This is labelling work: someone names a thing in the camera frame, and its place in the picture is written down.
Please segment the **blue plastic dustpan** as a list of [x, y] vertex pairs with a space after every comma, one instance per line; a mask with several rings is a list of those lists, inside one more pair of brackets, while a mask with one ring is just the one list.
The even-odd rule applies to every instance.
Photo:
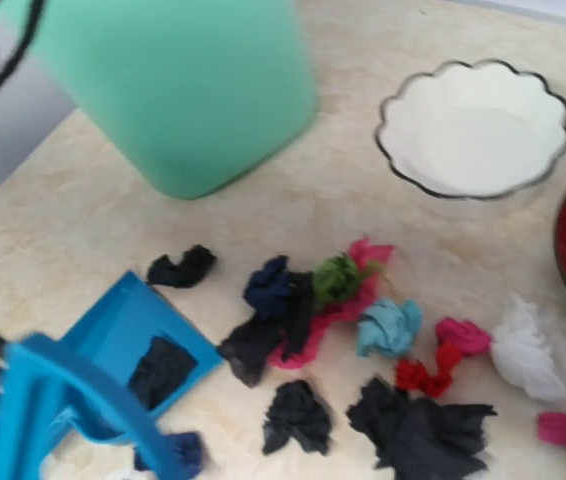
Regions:
[[216, 347], [131, 271], [60, 343], [135, 395], [154, 420], [222, 363]]

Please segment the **blue hand brush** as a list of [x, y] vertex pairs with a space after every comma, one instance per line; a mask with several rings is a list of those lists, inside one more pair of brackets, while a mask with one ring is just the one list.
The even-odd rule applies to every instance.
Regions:
[[186, 476], [145, 406], [102, 369], [40, 333], [15, 343], [0, 337], [0, 479], [39, 478], [63, 413], [83, 432], [111, 426], [122, 433], [157, 478]]

